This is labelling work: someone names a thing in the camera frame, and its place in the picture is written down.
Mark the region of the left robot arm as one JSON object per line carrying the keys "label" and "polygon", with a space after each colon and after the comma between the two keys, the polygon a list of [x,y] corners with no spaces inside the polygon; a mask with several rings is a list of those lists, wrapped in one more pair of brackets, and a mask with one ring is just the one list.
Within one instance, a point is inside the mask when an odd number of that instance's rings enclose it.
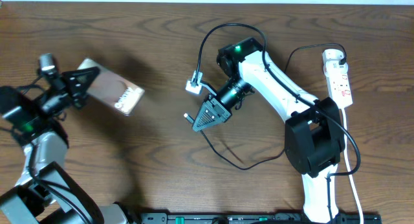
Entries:
{"label": "left robot arm", "polygon": [[[1,87],[1,116],[25,155],[22,174],[1,196],[1,211],[11,223],[136,223],[137,218],[118,202],[98,206],[64,170],[68,136],[59,115],[71,106],[81,108],[87,90],[99,75],[97,67],[40,75],[50,87],[31,100],[21,87]],[[38,216],[57,203],[60,207],[42,220]]]}

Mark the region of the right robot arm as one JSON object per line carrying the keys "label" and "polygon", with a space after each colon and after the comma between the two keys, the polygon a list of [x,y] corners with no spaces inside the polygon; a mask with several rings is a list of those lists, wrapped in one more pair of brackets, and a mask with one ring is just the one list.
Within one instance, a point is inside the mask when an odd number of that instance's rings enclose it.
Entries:
{"label": "right robot arm", "polygon": [[285,125],[284,152],[301,174],[303,212],[314,223],[331,223],[339,210],[334,198],[334,176],[345,149],[339,108],[332,98],[318,98],[296,85],[275,65],[255,38],[218,51],[217,64],[228,76],[212,89],[195,118],[193,131],[223,124],[252,90],[276,110]]}

